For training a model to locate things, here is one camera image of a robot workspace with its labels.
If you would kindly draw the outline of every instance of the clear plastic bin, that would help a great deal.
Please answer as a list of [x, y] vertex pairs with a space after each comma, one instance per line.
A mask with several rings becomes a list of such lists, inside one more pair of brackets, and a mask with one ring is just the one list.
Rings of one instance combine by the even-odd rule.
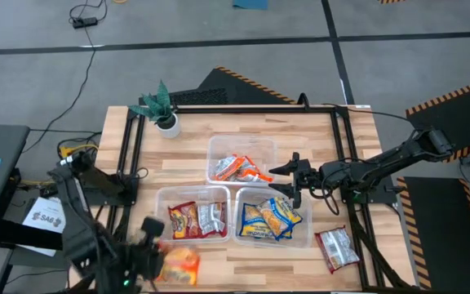
[[287, 199], [284, 194], [274, 189], [242, 188], [238, 190], [237, 198], [235, 200], [235, 211], [233, 213], [233, 239], [235, 242], [241, 245], [254, 247], [311, 247], [313, 238], [311, 201], [309, 197], [304, 195], [302, 195], [302, 205], [299, 209], [295, 209], [303, 219], [293, 227], [291, 239], [282, 238], [279, 241], [276, 241], [271, 238], [253, 238], [251, 236], [238, 235], [242, 228], [242, 207], [244, 203], [260, 204], [265, 200], [277, 196], [283, 197], [293, 205], [292, 200]]
[[268, 171], [277, 167], [277, 144], [275, 140], [266, 136], [212, 136], [208, 143], [206, 160], [206, 180], [208, 184], [237, 187], [268, 186], [268, 183], [213, 180], [215, 167], [219, 160], [232, 154], [251, 158], [263, 175], [274, 178], [274, 175]]
[[[226, 202], [226, 222], [228, 231], [225, 237], [220, 234], [212, 234], [206, 238], [193, 238], [174, 240], [171, 219], [168, 207], [176, 207], [182, 203], [195, 201], [197, 205], [213, 202]], [[155, 204], [157, 218], [164, 222], [164, 231], [161, 239], [168, 243], [221, 243], [229, 240], [232, 231], [232, 214], [229, 189], [223, 186], [188, 186], [166, 187], [157, 191]]]

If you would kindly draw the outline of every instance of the black floor mat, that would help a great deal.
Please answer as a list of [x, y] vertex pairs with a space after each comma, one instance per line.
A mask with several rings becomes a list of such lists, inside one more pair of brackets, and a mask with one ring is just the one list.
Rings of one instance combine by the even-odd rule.
[[470, 191], [459, 179], [398, 178], [420, 287], [470, 292]]
[[470, 85], [406, 110], [415, 128], [433, 126], [443, 130], [454, 145], [450, 162], [470, 154]]
[[283, 94], [265, 87], [249, 78], [222, 66], [211, 70], [199, 89], [208, 87], [235, 87], [234, 104], [240, 105], [288, 105], [296, 102]]
[[[235, 87], [212, 87], [196, 90], [178, 91], [170, 93], [172, 102], [177, 105], [230, 105], [236, 103]], [[143, 98], [139, 98], [139, 105], [144, 105]]]

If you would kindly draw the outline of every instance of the wooden tabletop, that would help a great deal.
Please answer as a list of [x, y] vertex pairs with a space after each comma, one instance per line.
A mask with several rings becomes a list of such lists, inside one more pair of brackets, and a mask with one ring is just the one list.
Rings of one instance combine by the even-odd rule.
[[[127, 108], [124, 106], [111, 106], [106, 115], [95, 163], [104, 172], [116, 172], [126, 112]], [[351, 112], [350, 117], [359, 157], [370, 158], [380, 153], [372, 114]], [[162, 138], [156, 127], [146, 122], [139, 167], [148, 168], [149, 176], [140, 182], [137, 203], [131, 210], [129, 234], [134, 234], [139, 229], [146, 216], [155, 215], [155, 193], [158, 189], [206, 184], [206, 151], [208, 140], [214, 135], [250, 133], [253, 136], [271, 136], [277, 142], [278, 165], [287, 163], [294, 151], [299, 152], [301, 158], [308, 158], [313, 167], [337, 159], [328, 114], [180, 114], [179, 120], [182, 132], [175, 139]], [[339, 125], [344, 146], [347, 146], [344, 123], [339, 122]], [[134, 125], [129, 150], [133, 150], [135, 130]], [[276, 180], [290, 181], [288, 177], [279, 177]], [[232, 189], [231, 193], [234, 203], [236, 190]], [[335, 191], [335, 197], [339, 199], [338, 191]], [[346, 225], [351, 235], [347, 209], [340, 201], [339, 216], [334, 216], [324, 201], [311, 198], [311, 202], [314, 232]], [[383, 204], [371, 204], [370, 211], [379, 250], [405, 281], [414, 284], [398, 216]], [[107, 215], [108, 210], [105, 208], [100, 217], [104, 225]], [[304, 249], [248, 247], [238, 245], [230, 239], [226, 243], [200, 245], [198, 251], [201, 264], [197, 286], [158, 283], [160, 291], [361, 289], [357, 266], [349, 265], [330, 274], [314, 239], [311, 247]], [[375, 285], [370, 255], [365, 248], [364, 254], [370, 284]], [[78, 281], [75, 273], [71, 274], [71, 280], [72, 285]], [[144, 290], [150, 290], [148, 283]]]

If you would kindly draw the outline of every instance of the chip bag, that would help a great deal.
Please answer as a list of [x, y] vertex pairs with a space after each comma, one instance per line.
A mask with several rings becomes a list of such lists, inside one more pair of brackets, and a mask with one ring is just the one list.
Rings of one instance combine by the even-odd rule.
[[282, 197], [266, 200], [257, 205], [257, 209], [276, 240], [285, 232], [293, 230], [293, 227], [302, 221], [302, 216]]
[[257, 171], [254, 171], [252, 169], [244, 169], [238, 171], [236, 175], [236, 179], [238, 181], [243, 181], [243, 182], [260, 182], [260, 183], [271, 183], [273, 182], [273, 178], [269, 176], [264, 176], [259, 174]]
[[168, 207], [168, 213], [173, 229], [173, 239], [202, 237], [198, 223], [197, 205], [194, 201], [173, 208]]
[[215, 233], [219, 233], [221, 237], [225, 237], [228, 234], [226, 202], [199, 205], [197, 212], [202, 238]]
[[226, 180], [244, 163], [244, 158], [238, 158], [236, 154], [219, 160], [215, 167], [213, 180]]
[[[254, 238], [275, 238], [256, 205], [248, 203], [244, 203], [242, 206], [242, 227], [238, 235]], [[291, 238], [291, 231], [285, 232], [281, 238]]]
[[200, 256], [189, 247], [168, 247], [158, 281], [197, 285]]
[[351, 249], [351, 241], [345, 227], [315, 233], [315, 239], [332, 274], [346, 265], [360, 261], [355, 251]]

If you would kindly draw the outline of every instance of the yellow snack bag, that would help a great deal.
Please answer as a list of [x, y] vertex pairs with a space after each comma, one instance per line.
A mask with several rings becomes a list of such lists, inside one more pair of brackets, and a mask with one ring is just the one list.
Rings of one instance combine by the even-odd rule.
[[[256, 205], [247, 203], [244, 203], [242, 207], [242, 228], [238, 235], [255, 238], [275, 238]], [[285, 232], [281, 238], [291, 238], [291, 231]]]
[[275, 197], [257, 205], [264, 221], [271, 229], [273, 236], [278, 240], [285, 232], [302, 221], [293, 207], [284, 198]]

